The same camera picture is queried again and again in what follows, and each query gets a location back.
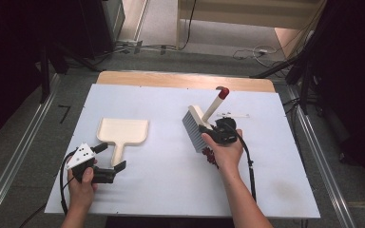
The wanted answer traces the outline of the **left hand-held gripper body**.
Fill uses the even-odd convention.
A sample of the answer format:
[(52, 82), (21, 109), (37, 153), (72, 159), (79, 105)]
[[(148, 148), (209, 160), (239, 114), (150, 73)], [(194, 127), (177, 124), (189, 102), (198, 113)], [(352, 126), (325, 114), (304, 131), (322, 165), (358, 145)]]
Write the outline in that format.
[(71, 170), (73, 177), (78, 181), (82, 181), (84, 171), (91, 167), (94, 171), (93, 183), (112, 183), (116, 174), (113, 169), (99, 168), (95, 165), (95, 154), (87, 143), (82, 143), (71, 156), (70, 161), (66, 165), (67, 170)]

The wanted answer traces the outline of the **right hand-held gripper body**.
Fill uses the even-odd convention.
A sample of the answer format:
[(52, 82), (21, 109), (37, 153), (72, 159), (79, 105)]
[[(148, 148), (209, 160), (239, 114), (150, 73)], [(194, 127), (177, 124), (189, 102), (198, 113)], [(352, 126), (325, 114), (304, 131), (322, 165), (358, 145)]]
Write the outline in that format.
[(221, 145), (228, 145), (239, 141), (244, 143), (243, 137), (238, 133), (237, 123), (231, 117), (222, 117), (215, 120), (215, 124), (207, 130), (211, 139)]

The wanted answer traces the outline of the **cream hand brush red tip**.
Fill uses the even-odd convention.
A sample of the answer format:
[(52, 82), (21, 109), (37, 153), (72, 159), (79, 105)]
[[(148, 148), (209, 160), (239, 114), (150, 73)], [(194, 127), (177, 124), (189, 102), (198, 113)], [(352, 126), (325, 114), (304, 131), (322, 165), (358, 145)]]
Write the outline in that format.
[(182, 118), (182, 124), (197, 153), (201, 153), (202, 150), (207, 147), (207, 143), (202, 139), (202, 133), (199, 131), (198, 125), (201, 124), (211, 128), (212, 124), (210, 124), (208, 120), (219, 108), (228, 94), (229, 89), (227, 87), (223, 90), (219, 90), (219, 94), (205, 112), (203, 112), (198, 105), (190, 105), (187, 113)]

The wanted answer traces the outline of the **cream plastic dustpan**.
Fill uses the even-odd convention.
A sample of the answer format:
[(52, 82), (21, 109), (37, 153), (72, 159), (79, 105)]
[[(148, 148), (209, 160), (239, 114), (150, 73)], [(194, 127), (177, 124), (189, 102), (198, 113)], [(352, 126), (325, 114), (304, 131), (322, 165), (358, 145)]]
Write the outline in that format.
[(97, 130), (97, 138), (103, 143), (115, 145), (111, 165), (122, 162), (125, 146), (143, 143), (148, 134), (148, 120), (125, 120), (102, 118)]

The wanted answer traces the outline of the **person's right hand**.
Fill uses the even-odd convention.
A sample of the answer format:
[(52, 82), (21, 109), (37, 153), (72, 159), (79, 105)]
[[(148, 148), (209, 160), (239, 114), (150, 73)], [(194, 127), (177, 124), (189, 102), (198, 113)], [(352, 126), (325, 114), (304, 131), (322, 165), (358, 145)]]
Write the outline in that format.
[(239, 162), (243, 153), (243, 146), (240, 141), (228, 145), (220, 145), (206, 133), (202, 133), (202, 139), (214, 151), (216, 164), (223, 175), (238, 174)]

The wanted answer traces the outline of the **person's left hand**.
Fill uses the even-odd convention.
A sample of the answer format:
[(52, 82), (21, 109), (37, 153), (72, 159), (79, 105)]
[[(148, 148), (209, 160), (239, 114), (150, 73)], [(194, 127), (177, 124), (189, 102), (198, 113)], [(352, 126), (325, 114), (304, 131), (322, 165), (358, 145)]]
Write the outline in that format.
[(67, 211), (67, 216), (81, 220), (84, 218), (93, 202), (97, 184), (92, 182), (94, 171), (88, 167), (82, 176), (82, 181), (73, 180), (72, 171), (67, 172), (69, 181), (68, 191), (70, 194), (70, 203)]

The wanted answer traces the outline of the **white table cover board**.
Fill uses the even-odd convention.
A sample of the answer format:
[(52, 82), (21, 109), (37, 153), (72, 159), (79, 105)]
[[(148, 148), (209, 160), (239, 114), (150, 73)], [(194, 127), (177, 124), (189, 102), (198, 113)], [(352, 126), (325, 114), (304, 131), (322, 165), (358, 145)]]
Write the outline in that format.
[[(126, 168), (100, 185), (93, 214), (161, 217), (227, 217), (218, 169), (197, 153), (183, 126), (190, 105), (206, 109), (214, 89), (93, 85), (68, 148), (99, 144), (102, 118), (148, 120), (140, 145), (125, 148)], [(230, 114), (249, 151), (240, 175), (254, 188), (268, 218), (317, 219), (320, 213), (281, 105), (269, 92), (232, 91), (214, 114)]]

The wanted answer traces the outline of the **wooden table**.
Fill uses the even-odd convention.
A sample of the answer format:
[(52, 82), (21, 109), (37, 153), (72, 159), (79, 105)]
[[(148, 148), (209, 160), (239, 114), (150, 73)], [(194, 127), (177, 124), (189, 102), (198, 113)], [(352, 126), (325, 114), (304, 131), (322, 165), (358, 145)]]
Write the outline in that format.
[(232, 91), (275, 93), (273, 83), (267, 79), (249, 79), (212, 76), (206, 74), (182, 74), (143, 71), (103, 71), (96, 81), (100, 85), (157, 86), (214, 89), (224, 86)]

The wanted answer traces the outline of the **black tripod stand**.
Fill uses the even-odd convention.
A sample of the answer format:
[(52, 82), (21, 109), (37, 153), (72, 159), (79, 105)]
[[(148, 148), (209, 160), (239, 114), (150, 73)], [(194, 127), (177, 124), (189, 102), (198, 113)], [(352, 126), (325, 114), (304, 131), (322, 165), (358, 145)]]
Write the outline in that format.
[(92, 71), (102, 72), (101, 69), (97, 68), (92, 63), (88, 62), (81, 56), (77, 55), (75, 52), (71, 51), (69, 48), (66, 48), (59, 43), (43, 43), (40, 46), (40, 74), (42, 76), (42, 95), (40, 99), (41, 104), (43, 104), (51, 94), (48, 64), (52, 64), (58, 73), (66, 74), (68, 71), (68, 65), (65, 60), (65, 56), (69, 56), (77, 63), (87, 67)]
[(291, 69), (285, 78), (285, 82), (289, 86), (293, 86), (296, 83), (301, 82), (298, 102), (303, 114), (307, 115), (308, 89), (312, 81), (312, 62), (310, 61), (310, 56), (311, 50), (309, 48), (305, 48), (295, 57), (283, 61), (281, 64), (273, 66), (272, 68), (260, 74), (252, 76), (252, 79), (266, 79), (272, 74), (277, 73), (284, 68), (290, 67)]

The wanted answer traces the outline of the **light wooden shelf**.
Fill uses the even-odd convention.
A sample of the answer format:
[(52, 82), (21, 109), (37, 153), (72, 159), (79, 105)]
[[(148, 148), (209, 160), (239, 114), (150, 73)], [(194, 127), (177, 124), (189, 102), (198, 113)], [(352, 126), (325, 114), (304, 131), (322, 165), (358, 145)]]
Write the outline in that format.
[(315, 26), (327, 0), (177, 0), (177, 38), (180, 21), (193, 20), (274, 28), (289, 54)]

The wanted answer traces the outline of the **dark cabinet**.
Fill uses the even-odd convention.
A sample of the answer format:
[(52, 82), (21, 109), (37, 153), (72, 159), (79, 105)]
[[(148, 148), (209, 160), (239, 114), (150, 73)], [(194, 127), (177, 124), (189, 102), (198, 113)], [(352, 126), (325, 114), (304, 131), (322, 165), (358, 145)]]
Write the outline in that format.
[(125, 22), (122, 0), (79, 0), (87, 35), (87, 56), (111, 52)]

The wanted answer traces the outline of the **aluminium floor rail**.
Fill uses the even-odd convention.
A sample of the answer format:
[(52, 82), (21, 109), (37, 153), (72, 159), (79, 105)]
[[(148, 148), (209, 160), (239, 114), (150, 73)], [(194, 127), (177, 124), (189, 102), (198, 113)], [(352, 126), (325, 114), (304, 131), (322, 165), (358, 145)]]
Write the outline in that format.
[(7, 163), (2, 175), (0, 176), (0, 205), (8, 193), (10, 186), (17, 175), (17, 172), (23, 163), (24, 158), (29, 152), (29, 148), (57, 94), (60, 82), (60, 75), (55, 73), (49, 81), (49, 86), (51, 88), (50, 94), (42, 104), (38, 105), (20, 142), (16, 144), (15, 147), (11, 147), (13, 154), (10, 157), (10, 160)]
[(287, 86), (287, 91), (290, 95), (290, 98), (294, 102), (296, 102), (295, 104), (296, 116), (298, 117), (302, 131), (310, 146), (311, 152), (318, 167), (318, 171), (325, 185), (325, 189), (327, 190), (330, 202), (336, 212), (336, 217), (338, 219), (341, 228), (356, 228), (356, 224), (353, 219), (353, 216), (351, 215), (351, 211), (336, 182), (336, 178), (331, 169), (331, 166), (329, 165), (328, 161), (325, 158), (324, 152), (318, 141), (315, 130), (312, 127), (310, 118), (304, 113), (304, 111), (300, 107), (299, 104), (300, 97), (298, 95), (297, 90), (293, 85), (289, 85)]

